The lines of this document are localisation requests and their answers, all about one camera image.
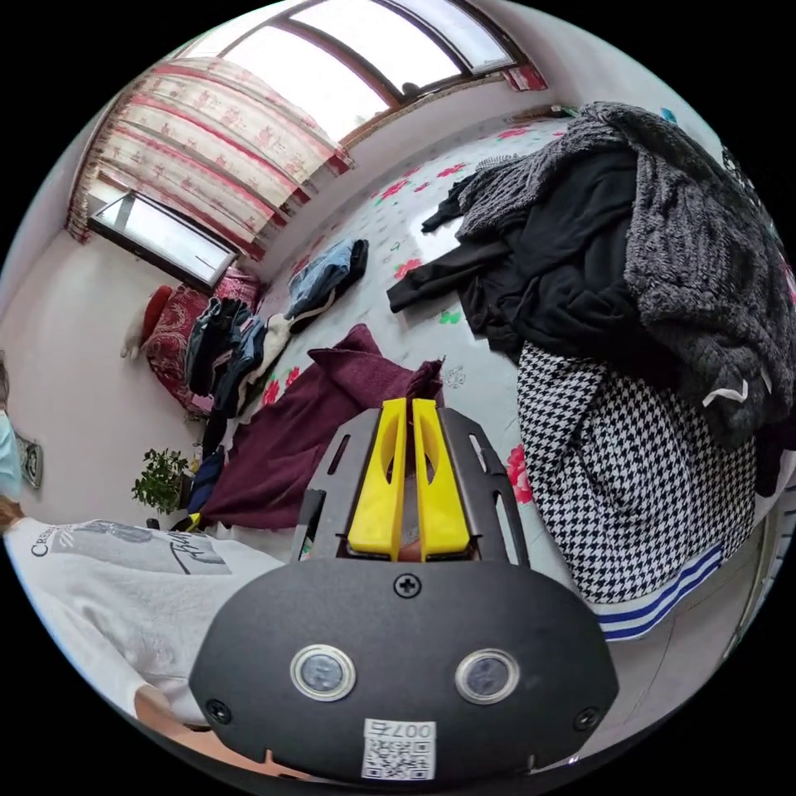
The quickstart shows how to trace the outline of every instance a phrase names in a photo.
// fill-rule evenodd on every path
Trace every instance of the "white t-shirt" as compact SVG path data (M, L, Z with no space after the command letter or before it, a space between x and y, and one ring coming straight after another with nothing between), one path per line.
M232 540L95 520L5 534L47 630L87 682L135 716L147 684L185 724L205 724L187 678L219 608L281 562Z

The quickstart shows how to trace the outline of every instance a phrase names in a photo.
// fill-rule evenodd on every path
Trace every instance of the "curtain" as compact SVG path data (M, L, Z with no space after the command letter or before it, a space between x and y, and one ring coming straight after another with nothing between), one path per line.
M353 165L313 119L249 71L217 58L164 61L103 122L67 229L86 240L88 191L101 170L259 260L298 209Z

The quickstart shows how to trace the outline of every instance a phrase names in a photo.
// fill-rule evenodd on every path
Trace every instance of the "houndstooth coat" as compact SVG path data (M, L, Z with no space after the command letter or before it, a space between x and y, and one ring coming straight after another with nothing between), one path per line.
M673 392L527 344L517 403L536 504L588 602L648 595L750 534L754 441L721 449Z

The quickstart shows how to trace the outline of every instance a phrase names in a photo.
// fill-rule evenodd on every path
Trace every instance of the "gray fuzzy sweater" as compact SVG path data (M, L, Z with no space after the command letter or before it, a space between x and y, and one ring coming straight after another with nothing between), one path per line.
M625 281L641 323L682 363L683 397L702 407L720 388L745 392L702 407L714 438L734 449L790 411L796 312L760 213L676 125L630 105L585 105L557 140L476 175L459 198L457 236L478 238L526 210L583 153L625 147L638 155Z

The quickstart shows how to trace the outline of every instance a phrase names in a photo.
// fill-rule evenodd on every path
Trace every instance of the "red blanket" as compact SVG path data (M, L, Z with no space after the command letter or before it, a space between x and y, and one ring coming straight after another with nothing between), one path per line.
M204 522L294 527L304 491L340 425L392 398L441 401L441 362L408 371L381 355L362 324L334 348L309 356L313 364L282 397L235 433L230 461L202 512Z

